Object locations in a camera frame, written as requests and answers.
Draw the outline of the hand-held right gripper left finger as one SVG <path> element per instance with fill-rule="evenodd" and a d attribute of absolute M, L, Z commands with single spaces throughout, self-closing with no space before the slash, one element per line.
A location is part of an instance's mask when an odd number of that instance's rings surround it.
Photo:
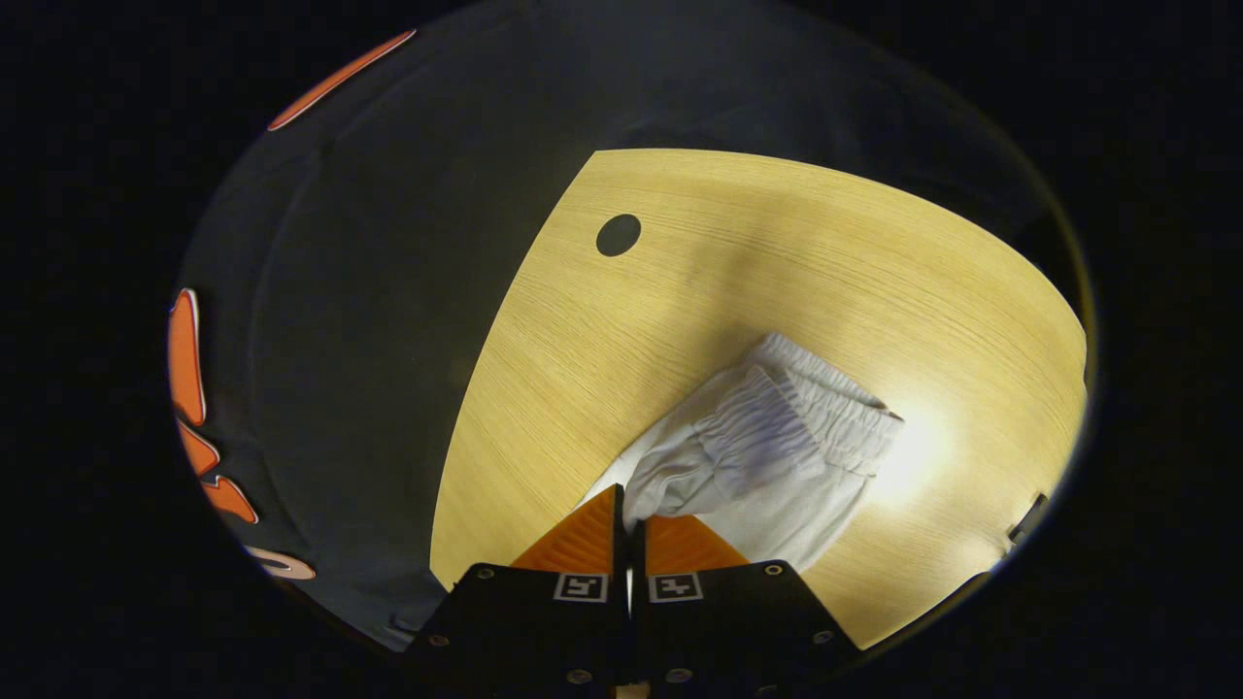
<path fill-rule="evenodd" d="M 614 699 L 626 665 L 620 486 L 599 494 L 508 565 L 462 573 L 403 668 L 419 699 Z"/>

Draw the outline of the black backdrop cloth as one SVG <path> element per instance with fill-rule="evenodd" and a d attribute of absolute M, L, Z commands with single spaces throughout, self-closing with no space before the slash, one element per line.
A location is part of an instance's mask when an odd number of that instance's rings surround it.
<path fill-rule="evenodd" d="M 170 318 L 234 535 L 399 653 L 768 333 L 901 415 L 800 572 L 874 646 L 998 562 L 1089 396 L 1062 211 L 970 103 L 791 0 L 488 0 L 296 101 Z"/>

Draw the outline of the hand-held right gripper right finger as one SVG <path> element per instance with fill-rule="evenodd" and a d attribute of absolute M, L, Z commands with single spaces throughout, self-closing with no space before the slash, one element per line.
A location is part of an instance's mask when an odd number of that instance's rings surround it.
<path fill-rule="evenodd" d="M 861 660 L 789 562 L 751 561 L 692 515 L 649 517 L 634 544 L 650 699 L 815 699 Z"/>

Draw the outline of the white jeans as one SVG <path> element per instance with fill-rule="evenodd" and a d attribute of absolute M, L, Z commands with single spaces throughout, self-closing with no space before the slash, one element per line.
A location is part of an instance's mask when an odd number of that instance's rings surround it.
<path fill-rule="evenodd" d="M 626 529 L 692 515 L 751 561 L 812 568 L 856 517 L 905 423 L 837 367 L 768 333 L 588 488 L 624 490 Z"/>

